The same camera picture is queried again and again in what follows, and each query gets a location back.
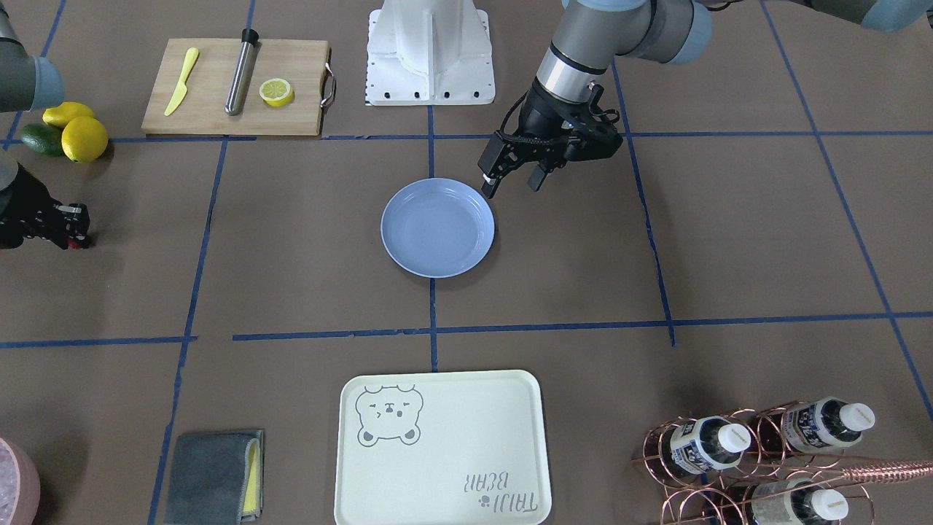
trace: bear drawing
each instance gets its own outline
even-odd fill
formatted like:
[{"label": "bear drawing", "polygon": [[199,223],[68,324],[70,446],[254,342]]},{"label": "bear drawing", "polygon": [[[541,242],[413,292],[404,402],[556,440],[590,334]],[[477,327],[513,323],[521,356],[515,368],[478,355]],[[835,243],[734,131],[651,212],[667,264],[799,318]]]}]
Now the bear drawing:
[{"label": "bear drawing", "polygon": [[359,414],[357,439],[363,447],[372,447],[380,439],[398,439],[405,445],[413,445],[421,437],[418,414],[425,405],[421,393],[414,385],[407,390],[395,387],[366,387],[356,398]]}]

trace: lemon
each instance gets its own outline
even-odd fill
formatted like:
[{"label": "lemon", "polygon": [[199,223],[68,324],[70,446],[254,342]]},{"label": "lemon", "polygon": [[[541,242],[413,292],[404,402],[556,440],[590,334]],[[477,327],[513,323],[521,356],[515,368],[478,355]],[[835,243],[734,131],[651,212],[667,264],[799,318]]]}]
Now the lemon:
[{"label": "lemon", "polygon": [[259,96],[272,107],[284,106],[295,100],[295,92],[284,78],[270,78],[263,82],[259,86]]},{"label": "lemon", "polygon": [[89,163],[107,149],[107,129],[92,117],[75,117],[62,131],[62,150],[76,163]]},{"label": "lemon", "polygon": [[61,157],[62,130],[48,124],[26,124],[22,127],[22,143],[26,148],[49,157]]},{"label": "lemon", "polygon": [[64,129],[74,117],[96,118],[93,110],[80,102],[62,102],[60,106],[50,107],[42,113],[42,121],[49,126]]}]

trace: yellow knife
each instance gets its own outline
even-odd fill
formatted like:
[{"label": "yellow knife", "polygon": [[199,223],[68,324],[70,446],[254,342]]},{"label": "yellow knife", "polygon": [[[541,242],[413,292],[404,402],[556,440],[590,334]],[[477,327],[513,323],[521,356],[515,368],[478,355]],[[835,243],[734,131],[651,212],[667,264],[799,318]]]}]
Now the yellow knife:
[{"label": "yellow knife", "polygon": [[185,64],[181,66],[181,76],[178,77],[178,83],[175,84],[175,92],[172,93],[172,100],[169,101],[169,106],[165,108],[166,117],[178,109],[178,105],[181,104],[185,95],[188,94],[188,86],[185,85],[185,82],[188,81],[191,68],[194,67],[194,63],[198,60],[198,55],[200,54],[201,52],[198,51],[198,48],[188,48],[188,52],[185,53]]}]

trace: white tray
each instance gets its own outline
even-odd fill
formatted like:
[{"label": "white tray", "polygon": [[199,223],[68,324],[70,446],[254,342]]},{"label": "white tray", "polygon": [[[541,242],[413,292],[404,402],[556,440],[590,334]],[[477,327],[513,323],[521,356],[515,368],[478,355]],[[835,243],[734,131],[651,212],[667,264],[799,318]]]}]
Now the white tray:
[{"label": "white tray", "polygon": [[359,376],[340,417],[338,525],[537,525],[550,513],[541,389],[527,372]]}]

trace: bottle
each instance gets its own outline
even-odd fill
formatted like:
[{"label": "bottle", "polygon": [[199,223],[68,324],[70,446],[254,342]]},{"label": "bottle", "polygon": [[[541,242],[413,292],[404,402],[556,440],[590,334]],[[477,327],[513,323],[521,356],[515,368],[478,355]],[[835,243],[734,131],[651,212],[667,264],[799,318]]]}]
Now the bottle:
[{"label": "bottle", "polygon": [[693,477],[725,470],[739,463],[751,443],[751,433],[744,425],[719,416],[697,419],[664,433],[660,443],[655,442],[660,446],[663,465],[654,460],[648,462],[648,468],[668,479],[671,475]]},{"label": "bottle", "polygon": [[791,449],[806,454],[848,448],[875,424],[874,412],[867,405],[848,404],[834,397],[794,406],[783,415],[768,418],[771,422],[759,422],[759,439],[762,449],[772,454],[780,454],[785,441]]},{"label": "bottle", "polygon": [[[758,485],[751,490],[748,503],[740,504],[750,525],[837,525],[849,515],[849,503],[837,490],[812,486],[780,496],[760,499],[769,494],[813,483],[809,477],[795,477]],[[726,525],[742,523],[731,505],[725,507]]]}]

